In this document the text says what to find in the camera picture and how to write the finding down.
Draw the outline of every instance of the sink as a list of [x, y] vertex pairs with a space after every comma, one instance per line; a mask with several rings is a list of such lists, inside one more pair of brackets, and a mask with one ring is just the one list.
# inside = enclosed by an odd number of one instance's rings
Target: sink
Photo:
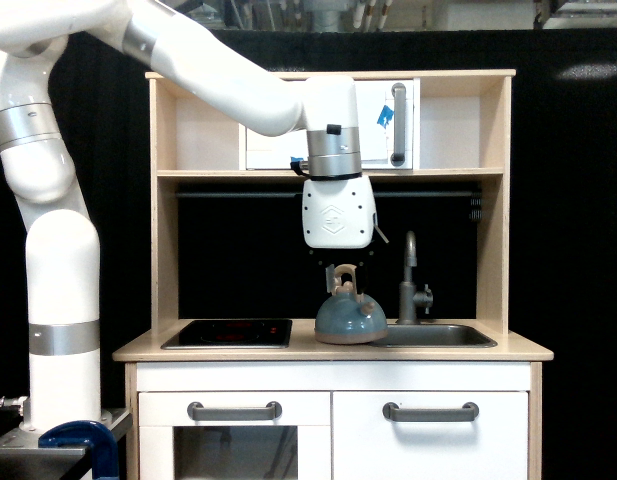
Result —
[[494, 347], [497, 342], [466, 325], [388, 325], [373, 347]]

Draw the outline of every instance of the microwave handle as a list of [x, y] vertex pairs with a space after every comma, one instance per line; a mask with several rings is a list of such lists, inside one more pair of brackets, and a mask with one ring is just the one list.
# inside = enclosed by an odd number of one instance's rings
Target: microwave handle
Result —
[[274, 420], [281, 416], [281, 404], [270, 402], [265, 407], [206, 408], [199, 402], [192, 402], [188, 405], [188, 416], [196, 422]]
[[479, 415], [479, 407], [472, 402], [461, 408], [399, 408], [396, 403], [387, 403], [382, 410], [386, 420], [393, 422], [473, 422]]
[[390, 156], [390, 163], [395, 167], [406, 161], [406, 87], [403, 83], [392, 86], [395, 97], [395, 149]]

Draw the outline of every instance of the oven window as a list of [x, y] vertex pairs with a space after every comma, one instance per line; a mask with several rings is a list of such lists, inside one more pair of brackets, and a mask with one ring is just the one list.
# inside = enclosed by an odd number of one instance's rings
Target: oven window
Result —
[[175, 478], [297, 479], [297, 427], [175, 427]]

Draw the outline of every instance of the faucet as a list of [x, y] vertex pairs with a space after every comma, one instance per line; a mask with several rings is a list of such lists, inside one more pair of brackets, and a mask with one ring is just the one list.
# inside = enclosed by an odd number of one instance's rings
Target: faucet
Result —
[[412, 267], [417, 266], [417, 244], [412, 231], [406, 233], [404, 251], [404, 281], [399, 284], [399, 319], [398, 325], [419, 325], [417, 308], [424, 307], [426, 313], [432, 307], [432, 291], [425, 286], [422, 292], [412, 283]]

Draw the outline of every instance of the silver metal ring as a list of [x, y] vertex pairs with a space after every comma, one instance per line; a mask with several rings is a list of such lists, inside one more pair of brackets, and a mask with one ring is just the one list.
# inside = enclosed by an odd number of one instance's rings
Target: silver metal ring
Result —
[[0, 110], [0, 151], [22, 143], [61, 138], [49, 103], [31, 103]]
[[99, 348], [99, 320], [69, 325], [29, 324], [29, 352], [57, 356], [87, 353]]
[[143, 6], [146, 9], [135, 13], [130, 19], [121, 48], [126, 55], [150, 66], [152, 51], [164, 21], [170, 20], [177, 12], [159, 2], [147, 2]]
[[361, 154], [308, 157], [311, 177], [332, 178], [361, 174]]
[[310, 156], [352, 154], [360, 151], [359, 128], [342, 128], [339, 135], [325, 130], [308, 131], [308, 152]]

